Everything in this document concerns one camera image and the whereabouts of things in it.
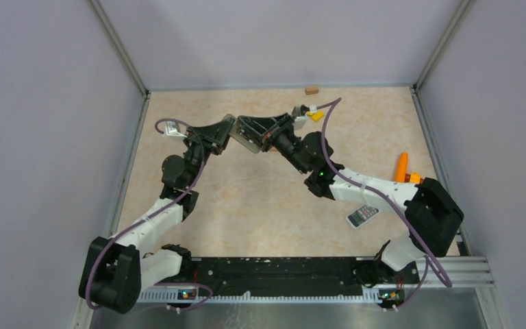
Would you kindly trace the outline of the grey remote control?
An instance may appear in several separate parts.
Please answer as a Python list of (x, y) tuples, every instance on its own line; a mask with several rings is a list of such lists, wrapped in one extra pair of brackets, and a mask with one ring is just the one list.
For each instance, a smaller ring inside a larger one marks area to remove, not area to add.
[(249, 117), (238, 116), (231, 128), (230, 136), (249, 151), (257, 154), (262, 150), (262, 137), (253, 124), (254, 121)]

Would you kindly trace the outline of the white remote control with buttons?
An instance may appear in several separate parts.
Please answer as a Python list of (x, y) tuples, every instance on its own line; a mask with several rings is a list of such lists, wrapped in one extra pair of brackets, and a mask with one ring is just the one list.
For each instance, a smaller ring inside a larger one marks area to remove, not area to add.
[(359, 229), (364, 224), (368, 223), (371, 219), (376, 217), (378, 214), (379, 209), (367, 205), (362, 205), (359, 208), (355, 209), (353, 212), (349, 213), (346, 216), (346, 220), (352, 228)]

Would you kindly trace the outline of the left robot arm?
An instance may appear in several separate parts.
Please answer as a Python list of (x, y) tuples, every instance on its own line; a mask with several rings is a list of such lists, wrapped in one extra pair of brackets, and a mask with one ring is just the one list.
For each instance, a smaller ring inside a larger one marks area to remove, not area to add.
[(235, 122), (230, 114), (201, 127), (174, 118), (156, 121), (154, 128), (159, 134), (180, 140), (186, 150), (164, 159), (163, 187), (150, 209), (120, 232), (91, 242), (78, 289), (88, 308), (125, 314), (149, 287), (167, 278), (176, 283), (190, 279), (192, 265), (184, 260), (183, 252), (175, 247), (157, 252), (150, 249), (194, 210), (199, 197), (194, 188), (208, 158), (226, 149)]

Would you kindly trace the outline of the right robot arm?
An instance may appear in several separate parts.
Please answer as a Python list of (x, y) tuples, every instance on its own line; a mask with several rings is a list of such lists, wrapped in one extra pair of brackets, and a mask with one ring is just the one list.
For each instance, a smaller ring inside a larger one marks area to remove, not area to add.
[(300, 120), (285, 113), (276, 117), (238, 117), (236, 140), (255, 153), (276, 149), (297, 171), (308, 175), (304, 184), (317, 197), (357, 202), (399, 216), (408, 232), (388, 242), (374, 264), (376, 277), (393, 282), (409, 263), (445, 257), (464, 213), (445, 187), (433, 178), (393, 182), (355, 172), (331, 160), (333, 149), (324, 132), (295, 134)]

